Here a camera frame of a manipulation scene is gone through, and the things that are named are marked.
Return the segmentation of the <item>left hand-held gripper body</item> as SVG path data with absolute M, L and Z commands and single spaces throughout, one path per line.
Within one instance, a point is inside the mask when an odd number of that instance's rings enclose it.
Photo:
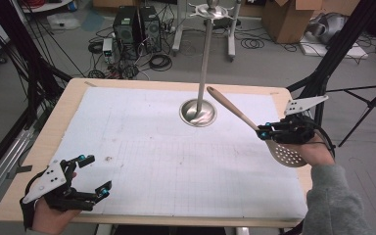
M 61 212 L 91 211 L 97 203 L 97 195 L 78 192 L 71 186 L 75 169 L 79 167 L 76 160 L 54 160 L 49 163 L 27 184 L 22 205 L 44 198 L 51 209 Z

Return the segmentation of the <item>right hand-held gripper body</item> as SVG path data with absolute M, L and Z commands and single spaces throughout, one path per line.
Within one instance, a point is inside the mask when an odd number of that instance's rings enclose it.
M 327 95 L 315 96 L 303 99 L 289 100 L 284 111 L 284 117 L 279 121 L 287 121 L 289 128 L 286 136 L 281 141 L 274 141 L 279 144 L 304 144 L 313 136 L 319 126 L 308 114 L 308 111 L 328 99 Z

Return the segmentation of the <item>beige slotted spoon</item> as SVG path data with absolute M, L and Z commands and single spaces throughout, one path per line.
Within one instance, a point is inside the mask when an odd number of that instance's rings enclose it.
M 236 117 L 241 119 L 255 133 L 257 133 L 257 131 L 260 130 L 256 124 L 254 124 L 245 114 L 243 114 L 231 101 L 229 101 L 218 90 L 208 86 L 207 91 L 218 103 L 220 103 L 223 107 L 225 107 Z M 279 162 L 280 164 L 288 167 L 301 167 L 306 165 L 306 161 L 302 158 L 302 156 L 299 153 L 293 150 L 289 150 L 272 140 L 262 141 L 265 142 L 273 159 Z

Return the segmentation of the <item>metal utensil rack stand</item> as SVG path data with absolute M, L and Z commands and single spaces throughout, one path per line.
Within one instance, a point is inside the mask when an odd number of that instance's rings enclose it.
M 228 10 L 219 5 L 220 0 L 207 0 L 205 4 L 194 5 L 195 16 L 206 20 L 206 36 L 201 65 L 201 75 L 196 99 L 185 101 L 179 108 L 180 118 L 188 125 L 205 127 L 211 125 L 217 115 L 215 106 L 204 98 L 210 57 L 212 28 L 215 20 L 229 19 Z

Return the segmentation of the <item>person's right hand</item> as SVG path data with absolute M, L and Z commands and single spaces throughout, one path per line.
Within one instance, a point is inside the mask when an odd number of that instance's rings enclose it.
M 326 144 L 317 134 L 315 134 L 313 138 L 304 144 L 283 144 L 283 147 L 299 153 L 311 166 L 333 165 L 335 163 Z

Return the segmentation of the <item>person's left hand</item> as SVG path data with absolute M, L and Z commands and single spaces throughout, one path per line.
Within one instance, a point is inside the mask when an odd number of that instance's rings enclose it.
M 78 210 L 58 211 L 51 209 L 44 198 L 35 203 L 33 222 L 27 235 L 60 235 L 70 221 L 80 214 Z

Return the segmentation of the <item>white gridded mat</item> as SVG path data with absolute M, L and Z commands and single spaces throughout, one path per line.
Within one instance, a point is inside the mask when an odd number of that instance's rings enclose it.
M 179 116 L 191 91 L 90 87 L 55 154 L 92 155 L 72 182 L 91 192 L 110 181 L 96 214 L 302 218 L 296 171 L 274 160 L 256 133 L 222 106 L 194 127 Z

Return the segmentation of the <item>flat white box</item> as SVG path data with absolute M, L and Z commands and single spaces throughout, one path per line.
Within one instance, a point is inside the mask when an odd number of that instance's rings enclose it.
M 340 54 L 337 49 L 333 49 L 332 47 L 327 49 L 324 44 L 317 42 L 302 41 L 300 43 L 300 47 L 303 51 L 303 54 L 306 56 L 325 57 L 326 55 Z M 366 60 L 368 58 L 368 54 L 355 43 L 351 49 L 346 51 L 345 58 Z

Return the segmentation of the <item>large cardboard box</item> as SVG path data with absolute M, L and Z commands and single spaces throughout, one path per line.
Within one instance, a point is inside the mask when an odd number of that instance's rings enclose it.
M 301 40 L 315 10 L 323 0 L 266 0 L 261 23 L 276 43 L 297 43 Z

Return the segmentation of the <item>silver grey bag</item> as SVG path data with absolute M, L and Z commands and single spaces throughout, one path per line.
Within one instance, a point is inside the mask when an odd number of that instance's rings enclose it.
M 321 13 L 309 21 L 305 31 L 323 44 L 328 44 L 343 29 L 347 21 L 348 18 L 339 13 Z

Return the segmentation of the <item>black computer tower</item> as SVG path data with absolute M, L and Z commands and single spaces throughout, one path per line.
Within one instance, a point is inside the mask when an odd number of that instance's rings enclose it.
M 137 44 L 141 42 L 140 22 L 136 6 L 119 6 L 113 23 L 120 53 L 130 60 L 138 57 Z
M 140 8 L 139 13 L 141 17 L 142 32 L 147 52 L 161 52 L 161 24 L 155 7 L 143 6 Z

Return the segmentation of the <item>clear plastic bag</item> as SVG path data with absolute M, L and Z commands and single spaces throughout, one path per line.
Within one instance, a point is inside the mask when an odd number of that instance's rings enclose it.
M 71 30 L 80 27 L 79 20 L 72 13 L 60 13 L 47 17 L 52 29 Z

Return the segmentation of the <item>white round table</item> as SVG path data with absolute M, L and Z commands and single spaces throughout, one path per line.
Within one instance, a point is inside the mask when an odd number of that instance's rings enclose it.
M 21 8 L 25 13 L 28 13 L 28 12 L 40 13 L 40 12 L 46 12 L 46 11 L 51 11 L 51 10 L 59 9 L 62 7 L 66 7 L 68 3 L 72 1 L 73 0 L 61 0 L 60 2 L 57 2 L 57 3 L 49 3 L 48 1 L 46 1 L 43 5 L 34 6 L 34 7 L 21 4 Z

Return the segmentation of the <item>black frame post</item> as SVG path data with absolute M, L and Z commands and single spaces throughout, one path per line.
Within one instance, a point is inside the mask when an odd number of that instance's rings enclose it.
M 71 76 L 47 62 L 27 32 L 11 0 L 0 0 L 0 25 L 15 46 L 15 53 L 0 35 L 0 46 L 12 61 L 20 79 L 27 83 L 27 108 L 23 113 L 27 127 L 37 120 L 37 109 L 44 101 L 55 104 L 64 92 L 58 83 L 69 82 Z
M 375 19 L 376 0 L 360 0 L 343 29 L 330 45 L 333 49 L 337 49 L 340 54 L 323 57 L 313 73 L 288 86 L 287 90 L 294 92 L 303 89 L 299 99 L 324 95 L 327 83 L 335 69 L 345 58 L 346 51 L 351 49 L 366 27 Z

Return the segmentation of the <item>white metal stand frame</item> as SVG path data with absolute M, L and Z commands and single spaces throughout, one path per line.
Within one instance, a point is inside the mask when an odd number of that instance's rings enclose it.
M 175 33 L 173 38 L 173 44 L 171 47 L 173 55 L 180 49 L 180 44 L 182 40 L 182 34 L 184 30 L 182 18 L 182 1 L 177 0 L 177 25 L 175 27 Z M 228 20 L 228 59 L 233 62 L 236 56 L 235 48 L 235 29 L 238 22 L 238 17 L 240 13 L 242 0 L 234 0 L 234 6 L 231 8 L 225 8 L 219 5 L 220 0 L 205 0 L 205 3 L 194 5 L 187 3 L 190 7 L 194 9 L 194 12 L 190 17 L 200 17 L 206 22 L 206 37 L 205 37 L 205 52 L 210 51 L 212 29 L 215 21 Z

